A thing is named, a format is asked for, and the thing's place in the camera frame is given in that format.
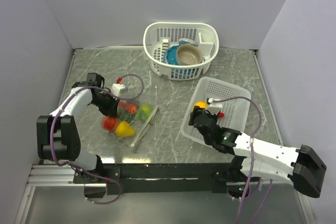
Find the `fake red chili pepper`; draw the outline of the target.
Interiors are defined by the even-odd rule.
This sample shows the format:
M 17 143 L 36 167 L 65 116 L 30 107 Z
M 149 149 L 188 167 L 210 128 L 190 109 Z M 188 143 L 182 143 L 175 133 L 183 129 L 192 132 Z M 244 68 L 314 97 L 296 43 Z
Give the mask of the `fake red chili pepper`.
M 225 114 L 223 112 L 219 112 L 218 118 L 223 118 L 224 116 L 225 116 Z

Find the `clear zip top bag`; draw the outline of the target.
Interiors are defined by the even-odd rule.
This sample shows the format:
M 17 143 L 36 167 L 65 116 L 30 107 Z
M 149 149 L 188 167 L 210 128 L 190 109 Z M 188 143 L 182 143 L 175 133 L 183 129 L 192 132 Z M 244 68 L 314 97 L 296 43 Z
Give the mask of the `clear zip top bag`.
M 138 107 L 143 105 L 143 104 L 149 104 L 149 103 L 141 103 L 138 100 L 129 100 L 129 101 L 125 101 L 125 103 L 129 103 L 129 104 L 135 104 Z M 134 136 L 129 136 L 129 137 L 117 137 L 115 132 L 109 132 L 109 131 L 105 131 L 108 133 L 112 134 L 112 137 L 116 140 L 120 140 L 120 141 L 124 141 L 126 142 L 131 148 L 134 148 L 137 143 L 140 141 L 140 139 L 142 137 L 144 137 L 144 135 L 146 134 L 146 132 L 148 131 L 149 127 L 152 125 L 152 120 L 154 119 L 154 117 L 156 116 L 156 113 L 159 109 L 158 105 L 152 105 L 152 113 L 150 114 L 149 118 L 146 121 L 141 121 L 141 120 L 137 120 L 135 118 L 136 114 L 130 114 L 127 111 L 123 110 L 122 108 L 120 108 L 118 106 L 118 115 L 116 118 L 118 118 L 119 123 L 121 121 L 126 121 L 130 124 L 130 126 L 135 130 L 135 135 Z

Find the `fake yellow lemon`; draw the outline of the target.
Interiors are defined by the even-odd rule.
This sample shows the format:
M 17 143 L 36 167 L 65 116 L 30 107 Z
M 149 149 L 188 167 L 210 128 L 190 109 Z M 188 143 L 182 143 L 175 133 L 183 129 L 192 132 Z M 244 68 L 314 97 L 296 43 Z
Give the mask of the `fake yellow lemon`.
M 205 101 L 198 101 L 194 104 L 192 111 L 203 112 L 208 107 Z

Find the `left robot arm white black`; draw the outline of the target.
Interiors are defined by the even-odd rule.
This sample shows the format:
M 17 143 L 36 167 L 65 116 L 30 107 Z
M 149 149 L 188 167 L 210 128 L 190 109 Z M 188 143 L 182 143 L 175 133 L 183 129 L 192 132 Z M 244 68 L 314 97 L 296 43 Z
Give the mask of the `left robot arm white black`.
M 83 82 L 76 82 L 70 95 L 59 108 L 37 119 L 37 153 L 40 159 L 57 161 L 60 165 L 73 164 L 86 170 L 85 176 L 98 183 L 104 177 L 101 158 L 81 146 L 76 118 L 92 104 L 102 115 L 115 118 L 119 99 L 103 90 L 104 77 L 89 73 Z

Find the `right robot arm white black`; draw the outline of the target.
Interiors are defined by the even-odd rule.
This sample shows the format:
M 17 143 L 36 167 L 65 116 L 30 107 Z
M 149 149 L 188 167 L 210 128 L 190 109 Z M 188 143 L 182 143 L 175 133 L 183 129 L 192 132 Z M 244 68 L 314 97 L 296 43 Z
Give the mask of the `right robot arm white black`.
M 238 158 L 239 162 L 229 169 L 233 180 L 242 181 L 248 176 L 272 179 L 290 184 L 308 197 L 320 197 L 327 166 L 313 148 L 286 147 L 251 138 L 219 126 L 217 120 L 217 115 L 195 107 L 188 124 L 198 130 L 206 145 Z

